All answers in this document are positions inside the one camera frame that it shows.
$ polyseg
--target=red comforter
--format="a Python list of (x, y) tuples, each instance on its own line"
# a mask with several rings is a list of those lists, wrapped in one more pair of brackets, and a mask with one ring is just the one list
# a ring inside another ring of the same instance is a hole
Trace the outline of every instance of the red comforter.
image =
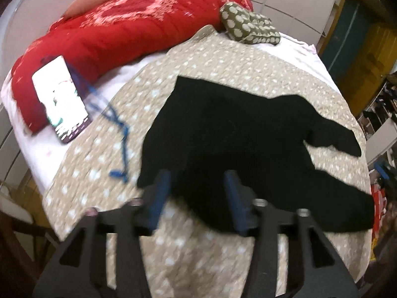
[(27, 127), (47, 124), (32, 75), (63, 55), (90, 84), (112, 68), (191, 38), (205, 25), (222, 28), (219, 8), (234, 1), (252, 10), (249, 0), (111, 0), (75, 19), (54, 23), (34, 41), (12, 69), (13, 96)]

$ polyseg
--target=white headboard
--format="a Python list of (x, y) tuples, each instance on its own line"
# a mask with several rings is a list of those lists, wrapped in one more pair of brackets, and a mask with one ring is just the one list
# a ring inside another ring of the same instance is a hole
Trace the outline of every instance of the white headboard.
[(13, 63), (32, 41), (45, 35), (48, 27), (65, 12), (73, 0), (14, 0), (5, 10), (9, 13), (1, 46), (1, 82)]
[[(0, 105), (0, 180), (13, 188), (18, 188), (28, 170), (6, 110)], [(0, 184), (0, 192), (7, 189)]]

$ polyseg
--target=metal screw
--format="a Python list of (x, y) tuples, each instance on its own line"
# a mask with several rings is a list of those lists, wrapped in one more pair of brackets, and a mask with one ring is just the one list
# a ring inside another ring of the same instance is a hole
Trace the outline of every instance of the metal screw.
[(262, 198), (256, 198), (254, 199), (254, 205), (259, 207), (265, 207), (267, 206), (267, 201)]
[(98, 215), (98, 211), (95, 207), (90, 207), (89, 209), (87, 209), (85, 211), (85, 215), (86, 216), (96, 216), (96, 215)]
[(310, 215), (310, 211), (307, 208), (300, 208), (297, 210), (297, 213), (301, 217), (307, 217)]
[(132, 198), (132, 200), (130, 200), (128, 205), (130, 205), (130, 206), (142, 206), (143, 205), (143, 199), (139, 198), (139, 197)]

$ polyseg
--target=chair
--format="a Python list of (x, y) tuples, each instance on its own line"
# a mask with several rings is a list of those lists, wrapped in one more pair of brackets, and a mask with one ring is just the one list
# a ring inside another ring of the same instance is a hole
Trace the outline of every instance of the chair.
[[(18, 241), (14, 232), (33, 236), (34, 261)], [(44, 238), (40, 252), (36, 239)], [(45, 267), (50, 244), (58, 246), (54, 231), (30, 224), (0, 211), (0, 297), (31, 297), (31, 293)]]

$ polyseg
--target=polka dot quilt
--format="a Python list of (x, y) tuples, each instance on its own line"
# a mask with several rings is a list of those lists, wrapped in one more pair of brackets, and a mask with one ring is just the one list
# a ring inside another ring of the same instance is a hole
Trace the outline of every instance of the polka dot quilt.
[[(63, 240), (90, 207), (109, 210), (140, 195), (136, 180), (144, 136), (171, 94), (178, 75), (211, 80), (272, 98), (299, 94), (321, 115), (351, 129), (363, 155), (307, 146), (317, 169), (370, 193), (365, 138), (343, 97), (324, 82), (264, 51), (237, 43), (205, 26), (185, 43), (144, 67), (112, 99), (130, 126), (130, 181), (109, 177), (123, 167), (122, 133), (102, 116), (96, 118), (68, 149), (51, 188), (43, 197), (48, 220)], [(370, 258), (371, 231), (327, 233), (350, 274), (359, 279)], [(108, 282), (115, 280), (115, 242), (109, 236)], [(169, 200), (152, 237), (141, 237), (142, 254), (153, 298), (240, 298), (253, 251), (253, 239), (219, 234), (186, 207)], [(279, 236), (277, 295), (285, 292), (287, 239)]]

